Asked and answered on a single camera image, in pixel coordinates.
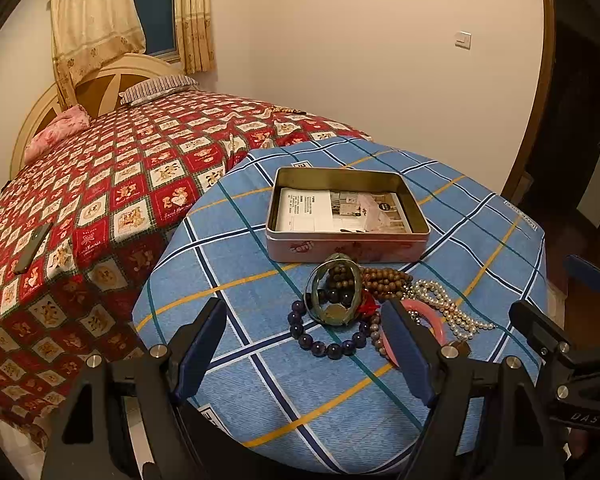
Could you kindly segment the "pink pillow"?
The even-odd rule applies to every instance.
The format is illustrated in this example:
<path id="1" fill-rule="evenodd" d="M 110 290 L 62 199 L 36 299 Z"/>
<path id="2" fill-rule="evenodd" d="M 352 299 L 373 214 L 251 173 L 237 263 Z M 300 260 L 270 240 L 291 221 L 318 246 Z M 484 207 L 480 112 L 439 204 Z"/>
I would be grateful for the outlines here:
<path id="1" fill-rule="evenodd" d="M 90 125 L 91 116 L 82 105 L 64 110 L 29 142 L 23 153 L 23 165 L 29 165 L 59 142 L 83 132 Z"/>

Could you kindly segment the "beads on bed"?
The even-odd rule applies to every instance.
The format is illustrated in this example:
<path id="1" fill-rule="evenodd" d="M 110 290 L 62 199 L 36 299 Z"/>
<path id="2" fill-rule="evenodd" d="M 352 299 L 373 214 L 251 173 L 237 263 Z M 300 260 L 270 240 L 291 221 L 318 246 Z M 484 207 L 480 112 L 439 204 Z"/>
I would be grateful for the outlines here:
<path id="1" fill-rule="evenodd" d="M 274 106 L 268 107 L 268 111 L 272 115 L 274 115 L 274 114 L 286 114 L 286 115 L 306 116 L 306 114 L 308 114 L 305 110 L 298 110 L 298 108 L 284 107 L 284 106 L 278 106 L 278 105 L 274 105 Z"/>

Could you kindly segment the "dark remote on bed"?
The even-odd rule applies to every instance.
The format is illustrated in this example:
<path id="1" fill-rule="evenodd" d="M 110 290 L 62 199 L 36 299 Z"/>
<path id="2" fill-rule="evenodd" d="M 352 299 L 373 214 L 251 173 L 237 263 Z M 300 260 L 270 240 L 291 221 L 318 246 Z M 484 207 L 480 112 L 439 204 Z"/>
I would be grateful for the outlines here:
<path id="1" fill-rule="evenodd" d="M 23 250 L 20 252 L 20 257 L 14 269 L 15 275 L 23 274 L 30 268 L 36 253 L 40 249 L 53 225 L 53 222 L 46 222 L 32 231 L 30 240 L 24 245 Z"/>

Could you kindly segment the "right beige curtain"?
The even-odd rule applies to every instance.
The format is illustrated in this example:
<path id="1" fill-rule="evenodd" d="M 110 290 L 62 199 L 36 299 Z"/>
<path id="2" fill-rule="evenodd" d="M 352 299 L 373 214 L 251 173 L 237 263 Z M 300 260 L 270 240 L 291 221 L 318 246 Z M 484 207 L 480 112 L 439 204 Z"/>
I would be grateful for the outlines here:
<path id="1" fill-rule="evenodd" d="M 187 75 L 215 68 L 211 29 L 211 0 L 174 0 L 178 55 Z"/>

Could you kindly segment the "red patterned bedspread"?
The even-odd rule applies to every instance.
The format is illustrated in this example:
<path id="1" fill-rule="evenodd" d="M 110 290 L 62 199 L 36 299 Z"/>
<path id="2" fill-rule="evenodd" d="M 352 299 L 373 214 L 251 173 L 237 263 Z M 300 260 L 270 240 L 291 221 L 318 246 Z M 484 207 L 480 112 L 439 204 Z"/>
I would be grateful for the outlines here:
<path id="1" fill-rule="evenodd" d="M 0 194 L 0 419 L 45 446 L 83 361 L 142 351 L 132 310 L 196 200 L 257 148 L 353 129 L 189 90 L 122 106 L 23 167 Z M 30 268 L 32 231 L 53 222 Z"/>

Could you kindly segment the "beige curtain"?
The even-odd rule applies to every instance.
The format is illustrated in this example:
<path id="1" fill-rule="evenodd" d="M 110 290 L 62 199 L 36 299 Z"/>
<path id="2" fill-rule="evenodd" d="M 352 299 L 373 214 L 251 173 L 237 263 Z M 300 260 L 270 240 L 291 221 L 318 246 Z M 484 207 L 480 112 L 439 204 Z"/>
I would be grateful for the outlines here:
<path id="1" fill-rule="evenodd" d="M 76 87 L 127 53 L 143 53 L 146 38 L 134 0 L 47 0 L 52 62 L 62 107 L 76 105 Z"/>
<path id="2" fill-rule="evenodd" d="M 187 75 L 215 68 L 211 29 L 211 0 L 174 0 L 178 55 Z"/>

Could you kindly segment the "green jade bangle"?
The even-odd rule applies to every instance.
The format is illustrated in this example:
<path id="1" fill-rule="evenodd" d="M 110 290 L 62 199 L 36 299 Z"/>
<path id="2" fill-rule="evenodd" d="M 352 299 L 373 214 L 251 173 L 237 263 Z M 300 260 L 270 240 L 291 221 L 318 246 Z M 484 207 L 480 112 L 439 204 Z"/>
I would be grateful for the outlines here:
<path id="1" fill-rule="evenodd" d="M 335 302 L 325 292 L 325 300 L 320 299 L 320 291 L 327 288 L 329 272 L 340 270 L 346 284 L 335 286 L 339 296 Z M 323 325 L 341 327 L 350 325 L 358 316 L 356 309 L 361 301 L 363 290 L 362 269 L 345 254 L 332 254 L 316 266 L 310 273 L 304 289 L 304 304 L 314 321 Z"/>

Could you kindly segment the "blue plaid table cloth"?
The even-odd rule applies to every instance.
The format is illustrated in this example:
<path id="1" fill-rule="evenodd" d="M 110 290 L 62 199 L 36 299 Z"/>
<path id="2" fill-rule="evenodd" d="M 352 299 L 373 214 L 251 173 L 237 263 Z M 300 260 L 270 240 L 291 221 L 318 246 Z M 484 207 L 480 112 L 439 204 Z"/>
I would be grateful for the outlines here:
<path id="1" fill-rule="evenodd" d="M 246 156 L 189 209 L 132 321 L 165 344 L 213 299 L 222 338 L 193 408 L 244 451 L 388 476 L 428 411 L 382 331 L 396 299 L 442 344 L 540 368 L 508 311 L 547 304 L 545 235 L 441 162 L 342 136 Z"/>

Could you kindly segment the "dark window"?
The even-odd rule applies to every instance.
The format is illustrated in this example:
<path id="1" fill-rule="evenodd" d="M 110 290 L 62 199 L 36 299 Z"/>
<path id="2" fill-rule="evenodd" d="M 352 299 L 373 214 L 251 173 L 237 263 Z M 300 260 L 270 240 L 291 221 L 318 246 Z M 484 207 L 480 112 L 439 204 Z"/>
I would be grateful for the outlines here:
<path id="1" fill-rule="evenodd" d="M 134 0 L 146 38 L 146 54 L 168 63 L 180 60 L 176 47 L 174 0 Z"/>

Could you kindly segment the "pink bangle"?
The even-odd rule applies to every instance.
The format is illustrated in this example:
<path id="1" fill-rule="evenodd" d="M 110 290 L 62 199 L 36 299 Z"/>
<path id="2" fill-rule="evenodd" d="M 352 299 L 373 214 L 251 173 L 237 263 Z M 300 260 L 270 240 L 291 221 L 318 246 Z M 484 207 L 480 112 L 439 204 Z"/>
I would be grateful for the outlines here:
<path id="1" fill-rule="evenodd" d="M 399 300 L 399 304 L 402 309 L 405 310 L 409 315 L 411 315 L 412 319 L 422 326 L 428 328 L 434 339 L 437 341 L 440 346 L 445 346 L 448 343 L 448 338 L 446 338 L 446 333 L 444 331 L 444 325 L 442 321 L 442 317 L 439 313 L 434 310 L 434 308 L 428 306 L 424 302 L 412 299 L 412 298 L 404 298 Z M 385 349 L 385 357 L 386 359 L 395 367 L 398 367 L 398 360 L 394 355 L 394 352 L 391 349 L 389 344 L 389 339 L 384 329 L 384 324 L 380 324 L 380 341 L 382 343 L 382 348 Z"/>

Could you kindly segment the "white wall switch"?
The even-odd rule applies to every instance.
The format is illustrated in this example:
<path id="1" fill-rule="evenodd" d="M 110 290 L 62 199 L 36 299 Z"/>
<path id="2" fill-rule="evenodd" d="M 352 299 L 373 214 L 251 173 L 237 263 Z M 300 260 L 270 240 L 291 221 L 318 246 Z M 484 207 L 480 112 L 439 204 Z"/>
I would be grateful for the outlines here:
<path id="1" fill-rule="evenodd" d="M 459 30 L 454 35 L 454 46 L 464 49 L 470 50 L 472 43 L 472 35 L 470 32 L 464 32 L 464 30 Z"/>

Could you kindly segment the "left beige curtain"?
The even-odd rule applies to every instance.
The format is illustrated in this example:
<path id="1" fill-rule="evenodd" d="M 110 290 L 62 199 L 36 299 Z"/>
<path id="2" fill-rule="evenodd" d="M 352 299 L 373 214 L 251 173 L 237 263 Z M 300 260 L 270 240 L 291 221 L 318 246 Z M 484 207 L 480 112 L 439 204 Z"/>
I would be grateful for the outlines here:
<path id="1" fill-rule="evenodd" d="M 62 107 L 76 105 L 76 87 L 127 53 L 143 53 L 146 38 L 134 0 L 47 0 L 52 62 Z"/>

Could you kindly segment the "pink metal tin box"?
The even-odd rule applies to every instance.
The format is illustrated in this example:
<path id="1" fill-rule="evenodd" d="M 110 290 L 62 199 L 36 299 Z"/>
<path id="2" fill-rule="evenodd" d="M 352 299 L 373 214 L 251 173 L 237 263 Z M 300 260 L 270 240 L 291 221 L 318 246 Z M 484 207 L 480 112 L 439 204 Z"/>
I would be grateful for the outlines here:
<path id="1" fill-rule="evenodd" d="M 265 237 L 278 262 L 320 263 L 336 252 L 360 263 L 414 262 L 430 226 L 396 172 L 282 167 Z"/>

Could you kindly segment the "cream wooden headboard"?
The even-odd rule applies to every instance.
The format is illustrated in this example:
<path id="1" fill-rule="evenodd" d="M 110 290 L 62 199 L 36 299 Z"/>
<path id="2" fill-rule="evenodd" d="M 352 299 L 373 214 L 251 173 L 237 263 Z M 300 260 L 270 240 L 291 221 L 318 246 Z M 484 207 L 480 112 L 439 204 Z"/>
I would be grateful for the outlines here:
<path id="1" fill-rule="evenodd" d="M 181 73 L 181 67 L 176 63 L 167 63 L 161 58 L 146 54 L 127 53 L 100 70 L 88 74 L 76 87 L 76 98 L 91 118 L 97 118 L 118 108 L 119 93 L 133 84 L 150 78 Z M 60 113 L 57 86 L 52 84 L 38 98 L 22 123 L 12 150 L 10 180 L 24 166 L 24 150 L 28 143 Z"/>

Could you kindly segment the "striped pillow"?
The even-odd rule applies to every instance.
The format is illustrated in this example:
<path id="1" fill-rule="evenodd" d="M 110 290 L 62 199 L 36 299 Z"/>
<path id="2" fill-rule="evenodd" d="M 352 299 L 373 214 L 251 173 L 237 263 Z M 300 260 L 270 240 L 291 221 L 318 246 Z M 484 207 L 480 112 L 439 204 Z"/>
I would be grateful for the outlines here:
<path id="1" fill-rule="evenodd" d="M 119 93 L 120 104 L 137 106 L 163 96 L 171 94 L 197 90 L 198 82 L 189 76 L 182 74 L 172 74 L 145 79 Z"/>

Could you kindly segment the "red knot tassel charm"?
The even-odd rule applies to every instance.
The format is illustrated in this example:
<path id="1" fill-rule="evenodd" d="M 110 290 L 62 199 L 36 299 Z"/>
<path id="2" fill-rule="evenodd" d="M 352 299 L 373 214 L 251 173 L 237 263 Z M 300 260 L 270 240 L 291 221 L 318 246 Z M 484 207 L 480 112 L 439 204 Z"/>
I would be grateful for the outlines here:
<path id="1" fill-rule="evenodd" d="M 359 318 L 371 318 L 379 309 L 379 304 L 374 296 L 366 289 L 362 290 L 361 301 L 356 309 Z"/>

